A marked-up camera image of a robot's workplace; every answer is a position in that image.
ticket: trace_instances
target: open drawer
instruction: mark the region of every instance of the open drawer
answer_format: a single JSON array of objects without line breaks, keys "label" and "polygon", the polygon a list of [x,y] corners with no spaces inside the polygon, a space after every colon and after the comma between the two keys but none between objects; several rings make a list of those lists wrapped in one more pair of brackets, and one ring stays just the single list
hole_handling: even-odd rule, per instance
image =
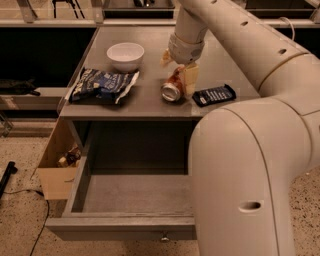
[{"label": "open drawer", "polygon": [[196,239],[187,173],[193,121],[95,121],[62,218],[64,240]]}]

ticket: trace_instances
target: black phone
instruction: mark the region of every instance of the black phone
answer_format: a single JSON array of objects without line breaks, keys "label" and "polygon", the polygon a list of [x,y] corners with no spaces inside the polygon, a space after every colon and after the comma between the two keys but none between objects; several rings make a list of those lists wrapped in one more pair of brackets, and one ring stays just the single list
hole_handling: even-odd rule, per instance
[{"label": "black phone", "polygon": [[196,91],[192,98],[199,107],[204,107],[211,104],[234,100],[237,96],[235,91],[229,85],[225,84],[224,86]]}]

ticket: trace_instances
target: ceramic bowl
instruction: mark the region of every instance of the ceramic bowl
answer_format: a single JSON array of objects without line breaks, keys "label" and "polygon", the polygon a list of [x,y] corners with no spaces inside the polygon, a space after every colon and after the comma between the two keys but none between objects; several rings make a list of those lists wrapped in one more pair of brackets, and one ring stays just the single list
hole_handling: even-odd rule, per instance
[{"label": "ceramic bowl", "polygon": [[114,68],[122,73],[137,70],[143,59],[144,48],[136,43],[120,43],[111,46],[107,56]]}]

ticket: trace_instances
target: robot arm bolt hole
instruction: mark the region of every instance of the robot arm bolt hole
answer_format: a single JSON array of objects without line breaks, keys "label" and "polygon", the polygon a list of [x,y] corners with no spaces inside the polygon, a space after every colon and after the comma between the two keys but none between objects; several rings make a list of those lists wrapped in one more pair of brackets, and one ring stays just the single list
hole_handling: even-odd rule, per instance
[{"label": "robot arm bolt hole", "polygon": [[283,54],[285,54],[287,52],[287,49],[281,49],[281,50],[279,50],[279,54],[280,55],[283,55]]},{"label": "robot arm bolt hole", "polygon": [[239,206],[240,212],[243,213],[252,213],[260,210],[262,208],[262,204],[260,202],[243,202]]},{"label": "robot arm bolt hole", "polygon": [[248,21],[244,21],[240,25],[244,27],[244,26],[248,25],[248,23],[249,23]]}]

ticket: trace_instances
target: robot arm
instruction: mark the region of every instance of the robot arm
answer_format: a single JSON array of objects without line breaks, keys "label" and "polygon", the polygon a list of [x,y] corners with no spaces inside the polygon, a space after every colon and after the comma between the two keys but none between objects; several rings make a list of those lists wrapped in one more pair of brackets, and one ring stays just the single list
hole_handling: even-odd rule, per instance
[{"label": "robot arm", "polygon": [[320,165],[320,61],[229,0],[180,0],[171,57],[201,56],[210,30],[261,99],[212,111],[191,138],[201,255],[295,255],[289,187]]}]

